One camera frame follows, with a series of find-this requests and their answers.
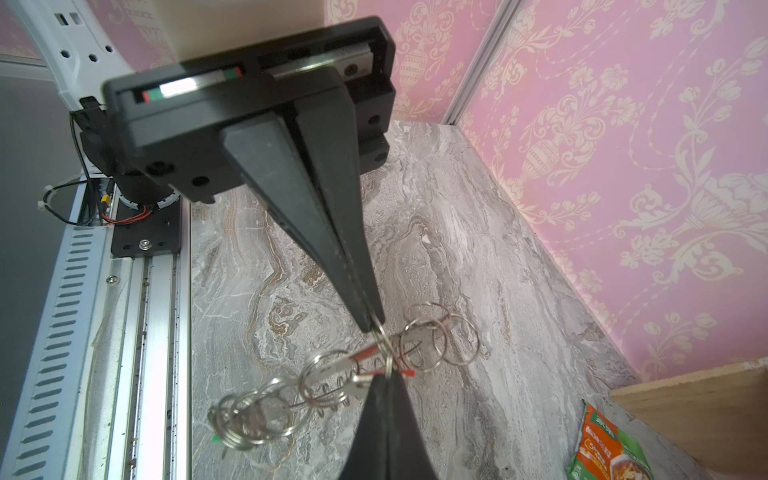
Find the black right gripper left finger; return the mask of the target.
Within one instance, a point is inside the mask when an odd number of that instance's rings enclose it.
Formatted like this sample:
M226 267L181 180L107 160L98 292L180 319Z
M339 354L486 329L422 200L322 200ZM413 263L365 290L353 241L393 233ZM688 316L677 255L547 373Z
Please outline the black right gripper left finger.
M383 374L373 378L339 479L388 478L389 384Z

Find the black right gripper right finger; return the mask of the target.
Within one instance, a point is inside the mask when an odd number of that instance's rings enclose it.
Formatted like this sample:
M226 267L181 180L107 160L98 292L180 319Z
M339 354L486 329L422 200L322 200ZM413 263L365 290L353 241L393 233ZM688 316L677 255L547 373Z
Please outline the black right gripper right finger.
M399 373L386 379L386 478L437 478Z

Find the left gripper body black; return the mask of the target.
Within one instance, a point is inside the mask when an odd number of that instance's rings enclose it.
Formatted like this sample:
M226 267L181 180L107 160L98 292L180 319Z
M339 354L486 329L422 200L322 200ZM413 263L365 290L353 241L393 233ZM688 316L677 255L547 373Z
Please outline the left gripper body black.
M347 88L361 176L388 152L395 53L394 39L374 16L117 77L102 92L125 160L190 200L210 203L243 183L222 150L220 133L268 113L284 121L318 189L295 102Z

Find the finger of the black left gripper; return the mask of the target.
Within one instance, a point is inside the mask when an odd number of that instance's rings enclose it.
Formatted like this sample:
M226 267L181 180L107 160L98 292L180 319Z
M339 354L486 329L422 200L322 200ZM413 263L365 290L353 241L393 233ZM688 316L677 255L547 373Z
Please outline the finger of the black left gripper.
M274 113L220 133L228 161L281 228L322 268L363 332L373 327L358 272L335 231L284 121Z
M341 257L339 295L360 327L384 320L364 231L355 106L347 88L335 86L295 102L296 121Z

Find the red key tag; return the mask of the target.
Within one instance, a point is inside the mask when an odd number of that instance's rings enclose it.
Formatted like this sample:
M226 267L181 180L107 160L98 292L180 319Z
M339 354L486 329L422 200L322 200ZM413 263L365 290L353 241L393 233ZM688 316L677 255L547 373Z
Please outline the red key tag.
M351 359L362 374L383 374L386 370L386 355L375 344L355 352Z

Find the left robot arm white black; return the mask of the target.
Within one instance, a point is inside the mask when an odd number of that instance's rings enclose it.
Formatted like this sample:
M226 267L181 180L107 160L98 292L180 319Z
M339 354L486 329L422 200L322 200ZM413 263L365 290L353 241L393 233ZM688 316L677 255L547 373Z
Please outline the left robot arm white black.
M149 1L175 62L138 72L84 1L14 1L89 160L138 205L249 186L359 328L384 322L360 178L381 167L395 43L319 1Z

